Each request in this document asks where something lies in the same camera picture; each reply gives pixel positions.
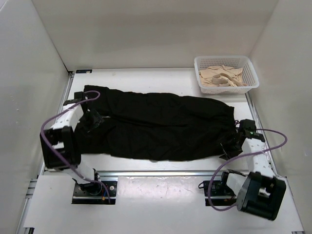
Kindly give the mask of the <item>silver right aluminium rail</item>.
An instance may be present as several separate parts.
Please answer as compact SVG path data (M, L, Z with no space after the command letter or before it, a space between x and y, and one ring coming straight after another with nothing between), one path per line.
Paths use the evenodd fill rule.
M255 103L254 103L254 101L253 101L253 99L252 99L251 93L250 93L250 92L247 92L247 93L245 94L245 97L246 97L246 100L247 100L247 103L248 103L248 106L249 106L251 115L252 115L252 117L253 117L253 120L255 121L256 127L259 128L259 129L262 129L262 128L263 128L263 125L262 125L260 116L259 116L259 114L258 114L256 105L255 105ZM264 136L264 139L265 139L265 141L266 141L266 143L265 143L265 145L266 145L265 148L268 149L268 148L270 147L270 145L269 145L269 142L268 142L266 133L265 133L264 131L261 131L261 134ZM266 155L267 155L269 164L270 164L270 166L271 166L271 169L273 170L273 172L274 172L275 174L278 174L278 171L277 171L277 168L276 168L276 165L275 165L275 161L274 161L272 152L271 152L271 151L268 151L268 152L266 152Z

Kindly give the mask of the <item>beige trousers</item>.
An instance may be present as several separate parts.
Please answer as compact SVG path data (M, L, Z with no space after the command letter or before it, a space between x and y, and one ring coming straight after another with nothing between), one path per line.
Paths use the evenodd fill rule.
M205 87L244 87L243 68L210 66L199 71L200 82Z

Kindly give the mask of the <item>silver left aluminium rail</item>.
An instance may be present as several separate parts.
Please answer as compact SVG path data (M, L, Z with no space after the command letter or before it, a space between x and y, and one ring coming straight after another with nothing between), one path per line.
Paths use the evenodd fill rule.
M63 103L69 97L69 93L70 93L70 90L71 90L71 86L72 86L72 82L73 82L74 76L75 76L75 73L73 71L70 71L69 72L69 79L67 81L67 84L65 85L65 88L64 88L64 91L63 91L63 94L62 94L62 98L61 98L61 101L60 101L60 105L59 105L59 109L58 109L59 111L62 110Z

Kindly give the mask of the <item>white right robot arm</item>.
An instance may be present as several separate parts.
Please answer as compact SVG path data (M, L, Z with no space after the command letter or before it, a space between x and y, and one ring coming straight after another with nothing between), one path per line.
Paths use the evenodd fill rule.
M255 121L244 119L238 128L238 145L246 158L249 174L228 170L222 173L219 190L225 194L236 195L238 211L275 220L280 209L286 183L277 178L270 168L265 155L265 139L256 132Z

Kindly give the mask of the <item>white plastic basket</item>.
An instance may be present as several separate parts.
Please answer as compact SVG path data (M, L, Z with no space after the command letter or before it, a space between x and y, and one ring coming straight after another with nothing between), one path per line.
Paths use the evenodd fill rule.
M244 87L205 87L201 84L199 71L210 66L230 66L243 68L242 78L247 84ZM254 67L246 56L198 56L194 59L195 74L200 90L204 94L244 94L259 86L259 81Z

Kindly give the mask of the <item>small black label plate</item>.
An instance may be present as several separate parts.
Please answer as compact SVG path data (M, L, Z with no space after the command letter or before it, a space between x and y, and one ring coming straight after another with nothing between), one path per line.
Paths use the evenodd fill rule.
M92 69L78 69L76 70L76 74L90 74L92 71Z

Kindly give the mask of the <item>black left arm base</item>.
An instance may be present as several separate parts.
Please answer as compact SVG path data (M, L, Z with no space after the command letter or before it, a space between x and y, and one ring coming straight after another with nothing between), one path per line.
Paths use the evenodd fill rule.
M85 205L115 205L117 197L118 178L101 178L108 192L102 185L78 184L75 182L72 204Z

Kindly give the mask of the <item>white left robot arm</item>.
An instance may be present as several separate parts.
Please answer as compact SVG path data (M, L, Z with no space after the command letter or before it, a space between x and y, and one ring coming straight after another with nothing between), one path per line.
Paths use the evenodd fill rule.
M88 102L98 99L98 91L76 92L74 98L64 102L58 115L46 120L40 130L40 142L45 166L69 175L84 192L98 195L104 189L98 172L82 160L75 129L81 124L84 133L90 134L103 122Z

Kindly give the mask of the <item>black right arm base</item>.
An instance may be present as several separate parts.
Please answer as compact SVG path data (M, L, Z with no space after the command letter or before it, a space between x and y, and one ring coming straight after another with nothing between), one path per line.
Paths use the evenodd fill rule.
M204 191L205 206L210 206L210 203L208 201L209 182L210 181L205 180L198 185L198 188ZM234 194L234 192L227 186L223 185L220 180L213 181L210 196L212 204L216 207L231 206L236 203L236 195Z

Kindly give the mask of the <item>silver aluminium rail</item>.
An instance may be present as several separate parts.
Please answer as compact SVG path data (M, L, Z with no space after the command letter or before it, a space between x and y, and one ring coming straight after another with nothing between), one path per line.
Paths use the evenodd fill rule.
M116 176L212 176L214 171L98 171L101 177Z
M260 116L259 116L259 114L258 114L256 105L255 105L255 103L254 103L254 101L253 101L253 99L252 99L251 93L250 93L250 92L247 92L247 93L245 94L245 97L246 97L246 100L247 100L247 103L248 103L248 106L249 106L251 115L252 115L252 117L253 117L253 120L255 121L256 127L259 128L259 129L262 129L262 128L263 128L263 125L262 125ZM269 145L269 142L268 142L266 133L265 133L264 131L261 131L261 134L264 136L264 139L265 139L265 141L266 141L266 143L265 143L265 145L266 145L265 148L268 149L268 148L270 147L270 145ZM277 171L277 168L276 168L276 165L275 165L275 161L274 161L272 152L271 152L271 151L268 151L268 152L266 152L266 155L267 155L269 164L270 164L270 166L271 166L271 169L273 170L273 172L274 172L275 174L278 174L278 171Z
M73 82L74 76L75 76L75 73L73 71L70 71L69 72L69 79L67 81L67 84L65 85L65 88L64 88L64 91L63 91L63 94L62 94L62 98L61 98L61 101L60 101L60 105L59 105L59 109L58 109L59 111L62 110L63 103L69 97L69 93L70 93L70 90L71 90L71 86L72 86L72 82Z

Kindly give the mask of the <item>black trousers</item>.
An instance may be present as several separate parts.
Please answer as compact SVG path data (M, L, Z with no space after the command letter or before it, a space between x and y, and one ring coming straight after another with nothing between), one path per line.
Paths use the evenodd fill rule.
M87 106L104 122L90 134L79 129L81 124L75 129L82 154L190 161L222 155L220 143L228 148L236 135L234 108L215 99L92 85L84 91L100 93Z

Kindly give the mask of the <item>silver front aluminium rail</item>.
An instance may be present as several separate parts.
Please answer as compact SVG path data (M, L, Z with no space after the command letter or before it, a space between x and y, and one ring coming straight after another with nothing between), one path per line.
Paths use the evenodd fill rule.
M98 171L101 177L116 176L212 176L214 171Z

